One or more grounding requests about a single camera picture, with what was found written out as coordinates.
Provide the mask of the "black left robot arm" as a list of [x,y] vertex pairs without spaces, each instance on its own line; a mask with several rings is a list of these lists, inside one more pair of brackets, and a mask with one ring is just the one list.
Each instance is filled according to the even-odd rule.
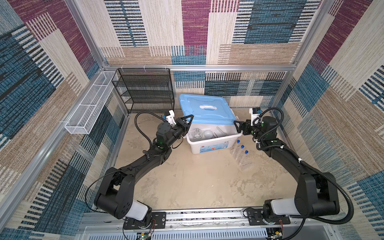
[[156,139],[150,141],[150,148],[143,151],[142,157],[127,166],[106,171],[94,199],[95,206],[117,219],[139,209],[134,203],[136,183],[169,158],[173,144],[188,133],[193,119],[193,115],[177,118],[173,126],[163,120],[157,128]]

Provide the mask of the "white ceramic pestle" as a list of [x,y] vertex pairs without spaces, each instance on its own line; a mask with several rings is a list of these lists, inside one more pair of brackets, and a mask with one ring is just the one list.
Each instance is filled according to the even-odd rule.
[[223,135],[223,137],[225,137],[227,135],[227,133],[225,131],[223,131],[220,127],[216,127],[216,128]]

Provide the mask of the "white ceramic mortar bowl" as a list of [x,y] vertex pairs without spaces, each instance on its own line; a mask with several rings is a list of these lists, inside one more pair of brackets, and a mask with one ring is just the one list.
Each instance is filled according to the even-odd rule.
[[209,140],[209,139],[211,139],[213,137],[214,137],[214,133],[212,131],[210,131],[210,130],[204,131],[204,138],[206,140]]

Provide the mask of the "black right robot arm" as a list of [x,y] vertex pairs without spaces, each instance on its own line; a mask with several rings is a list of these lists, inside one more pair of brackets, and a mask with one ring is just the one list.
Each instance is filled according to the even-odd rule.
[[292,199],[265,201],[263,217],[266,221],[274,222],[277,217],[288,215],[343,225],[353,218],[355,209],[348,193],[331,173],[323,173],[309,165],[277,137],[278,122],[274,117],[264,117],[258,124],[251,120],[234,121],[234,125],[238,133],[251,135],[257,150],[278,162],[297,182]]

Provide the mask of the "clear glass flask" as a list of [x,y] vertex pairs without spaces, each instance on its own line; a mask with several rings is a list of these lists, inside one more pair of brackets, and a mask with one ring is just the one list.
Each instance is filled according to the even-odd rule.
[[192,136],[192,140],[194,142],[201,141],[204,137],[204,132],[201,129],[196,128],[191,133],[191,136]]

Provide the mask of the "blue-capped test tube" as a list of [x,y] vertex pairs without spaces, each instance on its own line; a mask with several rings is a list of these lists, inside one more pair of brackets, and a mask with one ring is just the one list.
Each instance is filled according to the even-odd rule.
[[238,162],[241,160],[242,158],[242,155],[244,154],[244,148],[245,146],[244,145],[241,145],[236,153],[236,157],[235,157],[235,160]]
[[238,158],[239,160],[238,163],[241,169],[245,169],[250,164],[248,160],[248,154],[249,154],[249,151],[245,150],[243,153],[241,153],[241,155]]

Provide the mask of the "blue plastic bin lid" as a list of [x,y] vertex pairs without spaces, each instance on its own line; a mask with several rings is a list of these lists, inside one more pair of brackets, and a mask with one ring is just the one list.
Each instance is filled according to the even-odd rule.
[[232,125],[236,116],[222,97],[206,95],[179,95],[184,116],[193,115],[192,123],[208,125]]

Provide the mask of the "test tube with blue cap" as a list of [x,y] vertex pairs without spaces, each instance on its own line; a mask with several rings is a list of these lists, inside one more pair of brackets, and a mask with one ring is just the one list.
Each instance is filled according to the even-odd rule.
[[238,149],[239,146],[240,146],[240,140],[237,140],[234,143],[234,145],[232,146],[231,151],[230,151],[232,156],[234,156],[234,154],[235,154],[235,152],[236,152],[236,150]]

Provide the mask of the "white plastic storage bin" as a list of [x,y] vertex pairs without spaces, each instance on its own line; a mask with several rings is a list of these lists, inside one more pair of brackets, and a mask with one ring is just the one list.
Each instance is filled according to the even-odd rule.
[[[227,133],[225,137],[217,130],[216,127],[220,127],[223,131]],[[194,129],[201,129],[203,132],[206,130],[210,130],[213,133],[218,135],[218,138],[211,138],[206,140],[204,137],[201,141],[194,142],[192,140],[191,133]],[[234,143],[238,140],[238,138],[242,135],[238,133],[234,124],[232,125],[208,125],[208,124],[195,124],[192,123],[187,135],[186,139],[191,146],[191,151],[193,154],[202,154],[217,150],[224,150],[232,148]]]

